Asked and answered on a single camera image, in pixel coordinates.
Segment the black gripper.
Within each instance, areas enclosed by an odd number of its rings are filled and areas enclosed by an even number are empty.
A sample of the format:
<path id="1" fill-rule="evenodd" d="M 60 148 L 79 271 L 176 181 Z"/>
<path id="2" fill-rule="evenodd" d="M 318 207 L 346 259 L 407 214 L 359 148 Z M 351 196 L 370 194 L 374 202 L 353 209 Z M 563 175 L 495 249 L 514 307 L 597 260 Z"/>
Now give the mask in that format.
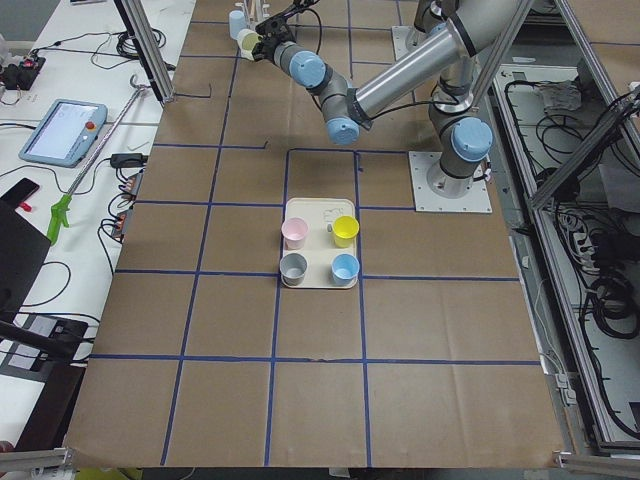
<path id="1" fill-rule="evenodd" d="M 293 35 L 285 17 L 269 17 L 259 23 L 255 31 L 260 35 L 260 42 L 253 49 L 255 61 L 274 61 L 276 48 L 287 42 L 294 42 Z"/>

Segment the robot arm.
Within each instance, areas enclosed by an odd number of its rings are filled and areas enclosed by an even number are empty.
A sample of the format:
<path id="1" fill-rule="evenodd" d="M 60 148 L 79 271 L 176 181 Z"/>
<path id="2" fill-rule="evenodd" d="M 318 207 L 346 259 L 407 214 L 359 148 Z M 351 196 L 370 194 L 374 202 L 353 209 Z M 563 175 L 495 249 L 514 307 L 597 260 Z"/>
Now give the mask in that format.
<path id="1" fill-rule="evenodd" d="M 419 0 L 413 20 L 415 31 L 422 37 L 446 20 L 441 0 Z"/>
<path id="2" fill-rule="evenodd" d="M 270 61 L 318 100 L 328 137 L 336 145 L 355 143 L 361 130 L 390 112 L 391 104 L 437 76 L 427 104 L 442 153 L 429 168 L 426 181 L 443 198 L 468 194 L 474 173 L 493 143 L 491 128 L 470 110 L 486 93 L 495 70 L 486 66 L 476 76 L 473 60 L 485 48 L 491 48 L 495 56 L 504 52 L 506 33 L 521 25 L 529 2 L 420 2 L 413 31 L 421 34 L 421 43 L 359 88 L 351 87 L 318 54 L 296 42 L 287 21 L 309 5 L 296 1 L 258 24 L 254 60 Z"/>

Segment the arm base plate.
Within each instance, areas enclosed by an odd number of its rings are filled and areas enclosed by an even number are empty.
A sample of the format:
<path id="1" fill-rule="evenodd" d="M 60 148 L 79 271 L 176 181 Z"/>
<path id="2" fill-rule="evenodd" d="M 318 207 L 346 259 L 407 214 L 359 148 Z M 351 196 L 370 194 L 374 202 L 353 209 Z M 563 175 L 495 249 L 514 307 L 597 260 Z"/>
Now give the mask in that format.
<path id="1" fill-rule="evenodd" d="M 408 153 L 415 210 L 440 214 L 491 214 L 482 167 L 478 165 L 467 179 L 455 179 L 441 169 L 440 157 L 440 152 Z"/>
<path id="2" fill-rule="evenodd" d="M 429 37 L 442 29 L 441 25 L 433 27 L 427 33 L 416 30 L 413 26 L 393 26 L 391 36 L 395 61 L 401 60 L 407 54 L 416 50 Z"/>

